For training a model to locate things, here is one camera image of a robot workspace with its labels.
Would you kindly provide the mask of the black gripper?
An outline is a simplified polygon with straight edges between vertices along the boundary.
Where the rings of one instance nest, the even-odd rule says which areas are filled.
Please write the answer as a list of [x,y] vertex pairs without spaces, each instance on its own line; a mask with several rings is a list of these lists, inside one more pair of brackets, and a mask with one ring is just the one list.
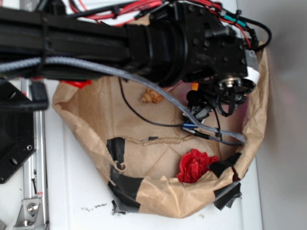
[[196,93],[189,92],[189,108],[204,119],[208,106],[225,117],[243,104],[257,86],[260,73],[255,52],[259,49],[255,31],[244,18],[207,14],[204,22],[204,45],[192,60],[205,66],[188,74],[185,81],[196,82]]

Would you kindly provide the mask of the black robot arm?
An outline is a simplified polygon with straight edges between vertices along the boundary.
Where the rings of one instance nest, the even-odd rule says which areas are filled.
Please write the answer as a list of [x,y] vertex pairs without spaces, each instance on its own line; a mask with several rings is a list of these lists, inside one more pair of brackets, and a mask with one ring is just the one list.
[[201,92],[229,105],[229,116],[259,79],[247,43],[201,4],[157,7],[148,26],[120,27],[3,8],[0,56],[59,78],[64,59],[82,59],[138,74],[160,87],[197,82]]

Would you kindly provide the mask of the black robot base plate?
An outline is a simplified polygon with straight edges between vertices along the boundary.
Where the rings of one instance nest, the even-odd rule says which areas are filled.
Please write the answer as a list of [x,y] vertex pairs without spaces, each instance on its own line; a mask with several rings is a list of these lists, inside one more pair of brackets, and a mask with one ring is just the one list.
[[35,151],[34,112],[48,108],[46,87],[30,85],[32,98],[10,82],[0,84],[0,183],[4,184]]

